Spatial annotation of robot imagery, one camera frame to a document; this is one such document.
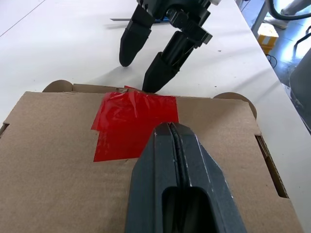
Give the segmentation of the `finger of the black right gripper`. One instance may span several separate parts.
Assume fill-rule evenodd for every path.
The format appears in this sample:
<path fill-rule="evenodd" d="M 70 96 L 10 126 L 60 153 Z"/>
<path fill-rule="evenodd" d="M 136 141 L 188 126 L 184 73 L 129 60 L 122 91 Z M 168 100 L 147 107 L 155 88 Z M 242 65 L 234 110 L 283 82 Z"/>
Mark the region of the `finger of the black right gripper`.
<path fill-rule="evenodd" d="M 129 66 L 143 48 L 153 23 L 154 18 L 138 4 L 121 37 L 119 62 L 123 67 Z"/>
<path fill-rule="evenodd" d="M 207 44 L 211 38 L 204 28 L 189 20 L 173 34 L 164 51 L 156 55 L 145 73 L 142 90 L 155 93 L 163 88 L 176 76 L 193 50 Z"/>

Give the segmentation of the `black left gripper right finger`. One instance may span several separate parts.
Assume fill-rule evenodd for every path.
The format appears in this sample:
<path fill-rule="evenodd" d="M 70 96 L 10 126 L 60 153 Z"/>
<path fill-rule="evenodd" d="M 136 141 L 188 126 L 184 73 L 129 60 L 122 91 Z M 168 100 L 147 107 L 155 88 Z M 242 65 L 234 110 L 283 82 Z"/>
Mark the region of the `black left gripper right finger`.
<path fill-rule="evenodd" d="M 175 224 L 179 233 L 244 233 L 246 227 L 224 174 L 196 134 L 171 124 L 179 176 Z"/>

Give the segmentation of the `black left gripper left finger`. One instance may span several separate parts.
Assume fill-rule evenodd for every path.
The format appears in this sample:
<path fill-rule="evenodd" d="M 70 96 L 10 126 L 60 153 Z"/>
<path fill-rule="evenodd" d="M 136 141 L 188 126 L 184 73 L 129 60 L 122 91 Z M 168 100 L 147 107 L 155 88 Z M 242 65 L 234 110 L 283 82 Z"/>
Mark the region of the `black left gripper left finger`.
<path fill-rule="evenodd" d="M 176 126 L 154 128 L 133 168 L 126 233 L 181 232 L 185 181 Z"/>

